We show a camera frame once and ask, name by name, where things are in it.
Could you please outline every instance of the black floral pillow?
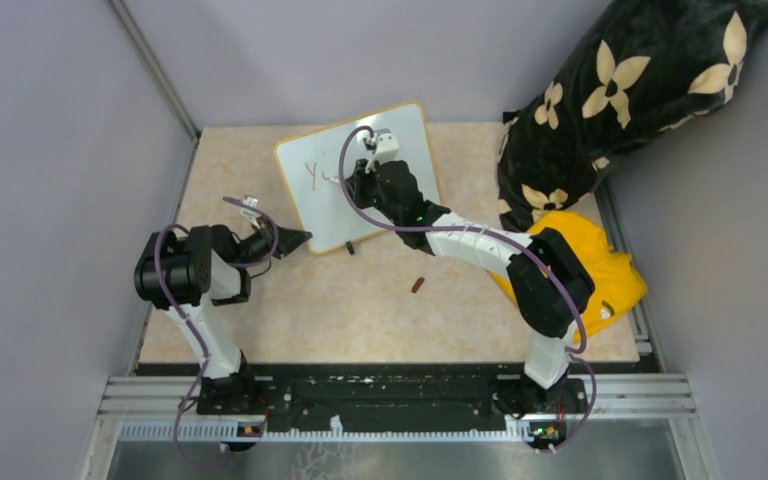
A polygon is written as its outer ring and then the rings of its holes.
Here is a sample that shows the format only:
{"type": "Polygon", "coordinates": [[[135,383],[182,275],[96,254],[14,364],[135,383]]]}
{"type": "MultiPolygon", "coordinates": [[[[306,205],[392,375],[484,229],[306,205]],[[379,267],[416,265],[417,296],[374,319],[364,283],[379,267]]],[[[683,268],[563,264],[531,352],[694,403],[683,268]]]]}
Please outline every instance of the black floral pillow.
{"type": "Polygon", "coordinates": [[[499,213],[526,230],[665,131],[728,103],[768,1],[615,0],[530,105],[504,115],[499,213]]]}

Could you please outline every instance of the white whiteboard frame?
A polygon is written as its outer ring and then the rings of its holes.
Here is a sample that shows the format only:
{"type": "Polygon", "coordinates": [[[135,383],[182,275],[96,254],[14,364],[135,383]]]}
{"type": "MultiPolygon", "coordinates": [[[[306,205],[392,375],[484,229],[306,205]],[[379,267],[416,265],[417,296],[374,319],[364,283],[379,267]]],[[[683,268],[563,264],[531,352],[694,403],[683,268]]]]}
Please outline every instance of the white whiteboard frame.
{"type": "MultiPolygon", "coordinates": [[[[383,231],[352,210],[339,184],[323,178],[323,174],[337,176],[343,142],[352,130],[361,125],[368,125],[374,130],[390,130],[399,141],[397,159],[408,162],[425,198],[440,203],[440,190],[425,129],[425,114],[419,103],[394,105],[282,140],[275,145],[273,154],[302,228],[313,234],[307,245],[315,254],[330,252],[343,247],[346,242],[357,242],[383,231]]],[[[349,146],[344,165],[346,177],[352,174],[357,159],[371,156],[363,144],[365,136],[357,135],[349,146]]],[[[390,223],[373,208],[365,212],[377,220],[390,223]]]]}

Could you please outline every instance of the cream flower pattern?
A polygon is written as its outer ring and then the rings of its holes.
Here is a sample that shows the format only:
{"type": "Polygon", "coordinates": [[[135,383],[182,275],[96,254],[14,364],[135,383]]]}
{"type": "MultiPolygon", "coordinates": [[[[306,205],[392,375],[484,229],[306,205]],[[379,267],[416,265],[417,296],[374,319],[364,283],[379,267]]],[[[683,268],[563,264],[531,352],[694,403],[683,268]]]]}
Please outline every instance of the cream flower pattern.
{"type": "Polygon", "coordinates": [[[550,83],[546,93],[543,94],[543,105],[540,105],[534,111],[534,121],[537,122],[537,125],[549,122],[549,128],[552,130],[558,128],[558,113],[555,112],[555,107],[561,103],[563,98],[564,87],[560,83],[550,83]]]}
{"type": "Polygon", "coordinates": [[[599,50],[596,52],[596,75],[602,86],[597,87],[581,107],[584,118],[590,118],[599,114],[610,103],[617,112],[617,121],[623,129],[631,121],[628,111],[628,95],[625,93],[643,75],[650,57],[630,57],[619,65],[614,60],[611,48],[602,40],[599,50]]]}
{"type": "Polygon", "coordinates": [[[662,128],[660,131],[661,132],[666,132],[667,130],[675,130],[676,128],[684,125],[685,123],[693,120],[694,118],[701,117],[703,115],[708,115],[708,113],[709,113],[708,110],[702,110],[702,111],[699,111],[699,112],[696,112],[696,113],[691,113],[690,115],[682,118],[681,120],[677,121],[676,123],[674,123],[672,125],[667,125],[666,127],[662,128]]]}
{"type": "Polygon", "coordinates": [[[556,210],[564,206],[564,202],[569,199],[567,192],[556,188],[554,192],[546,195],[537,191],[528,185],[522,186],[522,195],[525,200],[536,210],[556,210]]]}
{"type": "Polygon", "coordinates": [[[511,211],[511,205],[504,198],[499,199],[499,215],[504,215],[511,211]]]}
{"type": "Polygon", "coordinates": [[[723,37],[723,50],[726,52],[728,63],[718,63],[708,67],[693,80],[687,93],[713,95],[725,92],[723,103],[728,103],[734,96],[734,87],[740,80],[743,57],[746,56],[746,38],[746,28],[740,20],[740,15],[734,12],[723,37]]]}
{"type": "Polygon", "coordinates": [[[596,170],[597,172],[599,170],[604,170],[608,168],[608,165],[611,164],[611,161],[608,160],[608,157],[601,157],[597,158],[596,160],[593,160],[593,163],[591,166],[593,167],[593,170],[596,170]]]}

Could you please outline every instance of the small brown object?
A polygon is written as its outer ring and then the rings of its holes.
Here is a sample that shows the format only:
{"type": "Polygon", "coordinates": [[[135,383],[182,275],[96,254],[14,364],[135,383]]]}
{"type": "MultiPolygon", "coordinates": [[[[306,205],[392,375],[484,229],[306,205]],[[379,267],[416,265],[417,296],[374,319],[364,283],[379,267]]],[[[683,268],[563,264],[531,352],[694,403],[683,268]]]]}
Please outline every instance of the small brown object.
{"type": "Polygon", "coordinates": [[[413,284],[413,288],[411,288],[411,293],[416,293],[419,291],[419,287],[422,286],[422,283],[425,282],[425,277],[419,277],[416,279],[416,283],[413,284]]]}

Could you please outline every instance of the yellow towel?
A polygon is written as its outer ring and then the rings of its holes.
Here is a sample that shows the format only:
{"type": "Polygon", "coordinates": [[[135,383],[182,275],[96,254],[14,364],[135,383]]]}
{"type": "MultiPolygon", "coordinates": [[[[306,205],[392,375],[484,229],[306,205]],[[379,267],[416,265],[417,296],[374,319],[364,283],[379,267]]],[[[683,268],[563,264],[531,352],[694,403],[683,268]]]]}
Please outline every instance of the yellow towel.
{"type": "MultiPolygon", "coordinates": [[[[631,310],[646,295],[646,282],[631,266],[631,255],[615,252],[605,230],[573,212],[550,212],[528,229],[537,235],[544,228],[561,232],[578,260],[593,279],[596,289],[581,314],[588,337],[604,330],[631,310]]],[[[488,272],[514,303],[513,288],[507,278],[488,272]]],[[[575,332],[575,342],[581,337],[575,332]]]]}

